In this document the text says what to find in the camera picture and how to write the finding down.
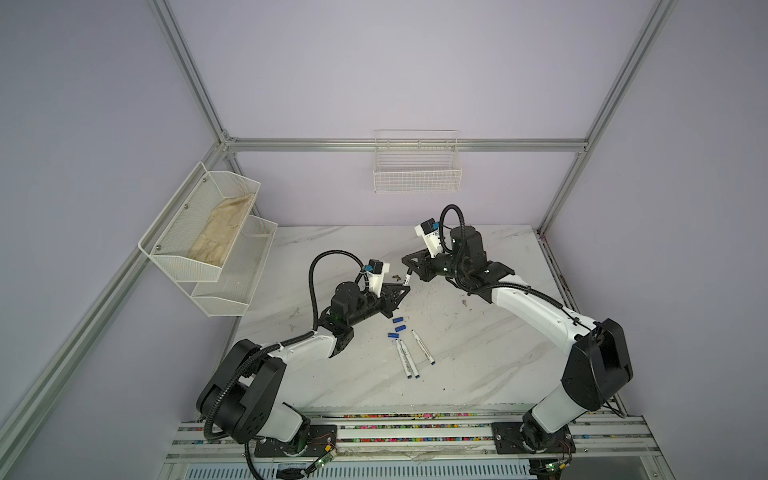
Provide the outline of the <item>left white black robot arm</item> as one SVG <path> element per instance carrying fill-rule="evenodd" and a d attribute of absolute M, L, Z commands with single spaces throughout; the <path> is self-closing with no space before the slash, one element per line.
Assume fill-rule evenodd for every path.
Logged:
<path fill-rule="evenodd" d="M 302 449 L 310 421 L 282 400 L 286 374 L 340 354 L 354 338 L 355 325 L 379 314 L 391 318 L 410 290 L 401 283 L 369 291 L 343 282 L 310 332 L 268 346 L 237 342 L 197 399 L 204 438 L 246 444 L 261 437 Z"/>

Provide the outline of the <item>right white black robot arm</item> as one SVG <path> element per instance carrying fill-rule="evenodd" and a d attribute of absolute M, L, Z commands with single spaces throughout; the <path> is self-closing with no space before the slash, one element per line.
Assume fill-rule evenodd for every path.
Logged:
<path fill-rule="evenodd" d="M 414 228 L 425 247 L 402 258 L 412 273 L 429 282 L 441 276 L 469 296 L 478 296 L 532 326 L 567 356 L 556 388 L 527 411 L 520 447 L 542 452 L 571 421 L 604 404 L 633 378 L 625 333 L 611 319 L 596 321 L 533 288 L 512 268 L 490 261 L 481 234 L 458 226 L 449 234 L 427 220 Z"/>

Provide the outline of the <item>lower white mesh shelf basket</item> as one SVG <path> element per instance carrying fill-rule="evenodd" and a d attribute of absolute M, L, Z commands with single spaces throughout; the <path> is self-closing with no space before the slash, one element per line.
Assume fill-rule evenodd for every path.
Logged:
<path fill-rule="evenodd" d="M 278 224 L 249 215 L 214 283 L 198 283 L 191 300 L 208 316 L 243 316 L 263 274 Z"/>

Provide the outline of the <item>white mesh shelf basket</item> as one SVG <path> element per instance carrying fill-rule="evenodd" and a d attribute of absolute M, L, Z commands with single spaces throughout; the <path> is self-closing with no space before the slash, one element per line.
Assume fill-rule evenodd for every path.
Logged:
<path fill-rule="evenodd" d="M 216 282 L 224 265 L 192 260 L 188 251 L 216 206 L 227 198 L 257 196 L 259 188 L 255 180 L 228 171 L 209 171 L 198 164 L 141 238 L 139 250 L 176 283 Z"/>
<path fill-rule="evenodd" d="M 208 316 L 243 316 L 263 274 L 278 224 L 249 215 L 214 283 L 198 283 L 191 300 Z"/>

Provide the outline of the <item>beige cloth in basket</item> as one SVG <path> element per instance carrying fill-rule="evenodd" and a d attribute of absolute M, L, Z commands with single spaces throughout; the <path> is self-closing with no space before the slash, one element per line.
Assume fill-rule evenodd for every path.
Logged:
<path fill-rule="evenodd" d="M 252 207 L 255 194 L 227 198 L 216 206 L 188 251 L 188 257 L 222 267 Z"/>

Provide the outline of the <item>upper white mesh shelf basket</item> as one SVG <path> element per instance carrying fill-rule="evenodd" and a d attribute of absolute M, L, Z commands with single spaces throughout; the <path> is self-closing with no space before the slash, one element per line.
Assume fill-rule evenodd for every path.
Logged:
<path fill-rule="evenodd" d="M 259 188 L 255 180 L 228 171 L 209 171 L 198 164 L 141 238 L 139 250 L 176 283 L 216 282 L 224 265 L 192 260 L 188 251 L 216 206 L 227 198 L 257 196 Z"/>

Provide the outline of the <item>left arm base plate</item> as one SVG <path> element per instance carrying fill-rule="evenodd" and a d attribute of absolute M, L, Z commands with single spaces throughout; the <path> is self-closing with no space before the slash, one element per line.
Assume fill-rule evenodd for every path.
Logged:
<path fill-rule="evenodd" d="M 315 458 L 337 443 L 337 435 L 336 425 L 309 425 L 302 427 L 289 442 L 257 438 L 252 442 L 250 451 L 256 458 Z"/>

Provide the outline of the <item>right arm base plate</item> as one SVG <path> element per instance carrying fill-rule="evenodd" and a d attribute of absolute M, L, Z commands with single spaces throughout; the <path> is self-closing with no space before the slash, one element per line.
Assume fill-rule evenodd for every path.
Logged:
<path fill-rule="evenodd" d="M 524 422 L 494 422 L 492 437 L 498 454 L 570 454 L 575 451 L 568 426 L 548 433 Z"/>

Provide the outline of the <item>aluminium rail base frame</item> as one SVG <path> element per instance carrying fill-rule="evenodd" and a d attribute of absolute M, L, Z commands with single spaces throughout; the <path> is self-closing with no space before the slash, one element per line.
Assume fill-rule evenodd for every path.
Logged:
<path fill-rule="evenodd" d="M 570 454 L 498 454 L 494 422 L 519 422 L 525 404 L 472 409 L 309 410 L 311 425 L 336 425 L 337 443 L 315 458 L 256 458 L 233 440 L 207 441 L 200 423 L 183 423 L 161 467 L 162 479 L 672 479 L 645 419 L 619 398 L 568 428 Z"/>

